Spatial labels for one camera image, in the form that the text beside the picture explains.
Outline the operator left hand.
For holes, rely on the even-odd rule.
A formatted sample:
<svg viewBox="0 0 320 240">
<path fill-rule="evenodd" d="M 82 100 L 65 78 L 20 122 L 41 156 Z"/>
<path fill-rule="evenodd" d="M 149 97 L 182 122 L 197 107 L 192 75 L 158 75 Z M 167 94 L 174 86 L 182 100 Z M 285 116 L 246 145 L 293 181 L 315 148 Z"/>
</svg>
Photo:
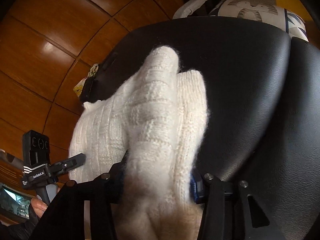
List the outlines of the operator left hand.
<svg viewBox="0 0 320 240">
<path fill-rule="evenodd" d="M 39 198 L 32 198 L 29 205 L 29 221 L 34 226 L 37 225 L 40 218 L 43 216 L 48 205 Z"/>
</svg>

